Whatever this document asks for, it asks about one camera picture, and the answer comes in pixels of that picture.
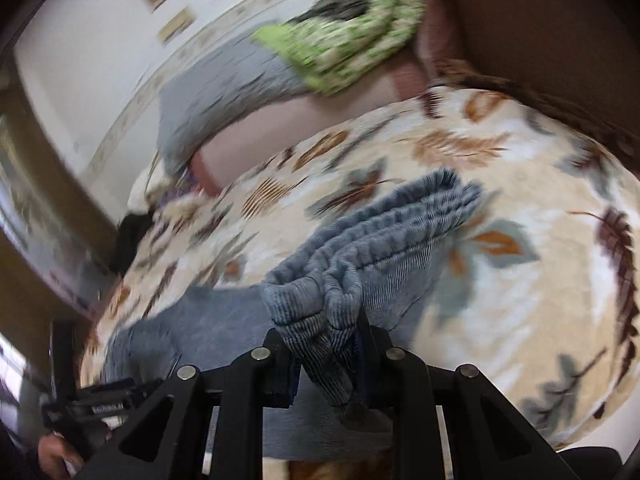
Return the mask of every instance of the metal screw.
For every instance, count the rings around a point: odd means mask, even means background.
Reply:
[[[251,350],[251,357],[253,357],[256,361],[262,361],[271,355],[271,350],[265,348],[264,346],[258,346],[258,348],[254,348]]]
[[[406,355],[404,350],[399,348],[398,346],[392,346],[389,350],[385,352],[386,358],[391,359],[392,361],[401,361],[404,359]]]
[[[195,366],[191,366],[191,365],[181,366],[180,368],[178,368],[177,375],[183,381],[186,381],[196,375],[196,368]]]
[[[473,379],[474,377],[477,377],[478,374],[480,373],[480,370],[478,370],[473,365],[460,365],[458,369],[460,370],[461,374],[463,374],[465,377],[468,377],[469,379]]]

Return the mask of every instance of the gray towel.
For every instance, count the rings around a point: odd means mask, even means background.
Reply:
[[[434,171],[316,231],[262,283],[289,349],[338,415],[358,403],[353,333],[361,308],[388,330],[433,289],[452,234],[479,205],[481,187]]]
[[[176,175],[203,142],[258,108],[308,92],[280,56],[254,43],[260,23],[176,76],[160,92],[158,152]]]

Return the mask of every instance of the folded cloth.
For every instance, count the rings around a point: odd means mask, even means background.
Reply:
[[[370,0],[369,10],[351,20],[265,25],[253,37],[291,63],[311,89],[331,95],[400,50],[423,11],[424,0]]]
[[[369,9],[369,0],[316,0],[303,14],[291,18],[289,23],[299,23],[309,18],[329,18],[330,20],[352,20]]]
[[[356,318],[392,329],[433,289],[481,187],[446,168],[321,228],[265,275],[262,298],[289,349],[343,418],[358,404]]]

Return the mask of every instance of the blue corduroy fabric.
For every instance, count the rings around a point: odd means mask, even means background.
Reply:
[[[427,174],[329,226],[268,272],[262,299],[289,349],[327,401],[357,402],[356,318],[391,330],[433,289],[452,234],[481,201],[453,170]]]

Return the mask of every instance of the cushion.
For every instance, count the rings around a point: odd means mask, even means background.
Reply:
[[[335,96],[274,103],[226,127],[195,153],[191,171],[204,191],[215,196],[256,164],[325,128],[417,96],[426,83],[418,60],[405,48]]]
[[[434,63],[441,59],[464,59],[462,32],[454,0],[426,0],[423,14],[412,41],[412,51],[430,78],[436,76]]]
[[[640,53],[603,0],[455,0],[480,72],[564,98],[640,130]]]

